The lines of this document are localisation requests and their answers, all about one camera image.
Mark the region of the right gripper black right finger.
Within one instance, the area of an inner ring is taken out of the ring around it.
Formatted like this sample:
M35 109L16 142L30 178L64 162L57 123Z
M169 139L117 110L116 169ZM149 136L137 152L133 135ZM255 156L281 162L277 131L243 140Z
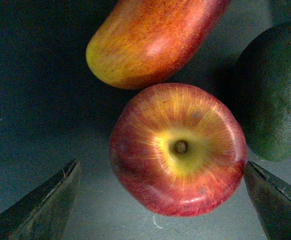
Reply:
M268 240L291 240L291 185L248 161L244 181Z

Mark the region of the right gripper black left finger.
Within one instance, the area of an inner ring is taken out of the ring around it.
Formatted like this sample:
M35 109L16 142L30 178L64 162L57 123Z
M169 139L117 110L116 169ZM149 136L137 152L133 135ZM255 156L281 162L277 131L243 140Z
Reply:
M81 180L74 159L0 213L0 240L61 240Z

